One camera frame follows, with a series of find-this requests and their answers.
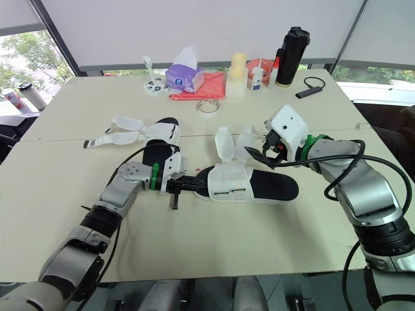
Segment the black thermos bottle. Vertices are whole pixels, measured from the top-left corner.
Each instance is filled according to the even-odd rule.
[[[284,37],[282,48],[278,49],[279,68],[276,83],[279,86],[290,86],[296,75],[298,65],[305,47],[310,43],[310,33],[301,27],[291,27]]]

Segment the white table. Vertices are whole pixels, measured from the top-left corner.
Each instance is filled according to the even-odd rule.
[[[307,88],[303,80],[318,76],[326,81],[324,90],[298,99],[295,93]],[[215,135],[218,127],[231,125],[240,133],[244,124],[265,132],[264,121],[285,104],[307,117],[311,130],[345,130],[356,126],[369,128],[358,110],[323,69],[298,71],[290,87],[249,93],[244,101],[221,100],[214,115],[196,110],[197,101],[173,101],[167,97],[148,96],[143,76],[73,78],[59,92],[33,124],[24,141],[92,139],[103,135],[114,115],[126,115],[152,124],[164,117],[175,117],[181,136]]]

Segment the slipper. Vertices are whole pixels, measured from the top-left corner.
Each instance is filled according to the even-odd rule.
[[[180,138],[180,127],[174,118],[164,118],[148,127],[143,121],[128,118],[122,115],[115,116],[110,127],[105,131],[106,135],[84,142],[84,148],[97,147],[102,144],[132,144],[137,141],[160,140],[169,144],[177,144]]]
[[[250,179],[245,179],[242,183],[230,179],[217,182],[215,177],[212,179],[212,176],[210,176],[209,178],[209,174],[212,171],[215,172],[214,169],[223,167],[225,164],[205,168],[197,174],[198,179],[207,182],[207,189],[195,191],[195,196],[213,202],[254,202],[275,205],[288,203],[298,196],[297,182],[283,174],[252,170]]]
[[[213,202],[281,204],[294,200],[298,184],[291,177],[245,166],[249,155],[244,148],[253,146],[257,137],[254,128],[246,125],[235,146],[228,128],[220,127],[215,144],[222,163],[205,168],[196,176],[207,183],[207,189],[199,189],[194,194]]]
[[[146,131],[146,146],[150,144],[169,143],[177,145],[180,138],[179,122],[175,118],[164,118]],[[159,169],[163,171],[164,162],[172,155],[173,147],[155,146],[143,152],[143,164],[153,166],[158,163]]]

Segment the red cloth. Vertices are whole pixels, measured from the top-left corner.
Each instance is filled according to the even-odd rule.
[[[196,93],[183,91],[182,94],[172,94],[174,100],[201,100],[201,99],[222,99],[225,97],[225,74],[224,73],[203,73],[205,82]]]

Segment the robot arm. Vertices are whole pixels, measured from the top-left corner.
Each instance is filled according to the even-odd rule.
[[[139,192],[149,188],[152,168],[137,162],[122,165],[80,225],[49,257],[38,282],[16,288],[0,299],[0,310],[65,310],[94,291],[104,265],[100,254],[110,245]]]
[[[283,160],[356,155],[361,147],[354,141],[334,141],[325,135],[311,137],[305,121],[290,106],[282,107],[265,124],[269,133],[263,141],[263,151],[246,149],[271,168]],[[267,157],[268,150],[278,156]],[[332,183],[352,161],[352,158],[332,159],[306,166]],[[409,310],[415,310],[415,238],[385,177],[360,159],[335,184],[334,191],[335,200],[353,226],[368,263],[365,281],[371,305],[374,308],[382,305],[379,310],[388,310],[393,304],[406,304],[412,308]]]

